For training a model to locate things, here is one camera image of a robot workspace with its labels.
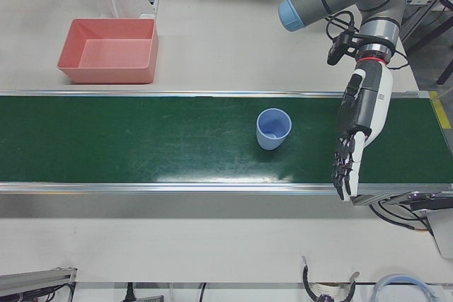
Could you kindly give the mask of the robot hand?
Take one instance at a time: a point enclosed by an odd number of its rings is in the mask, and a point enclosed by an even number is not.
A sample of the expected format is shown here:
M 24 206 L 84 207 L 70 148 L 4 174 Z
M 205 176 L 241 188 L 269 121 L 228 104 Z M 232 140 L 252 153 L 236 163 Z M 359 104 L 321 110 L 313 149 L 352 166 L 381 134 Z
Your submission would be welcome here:
M 357 61 L 343 93 L 337 114 L 332 181 L 344 202 L 357 196 L 363 151 L 383 130 L 393 80 L 383 61 L 364 57 Z

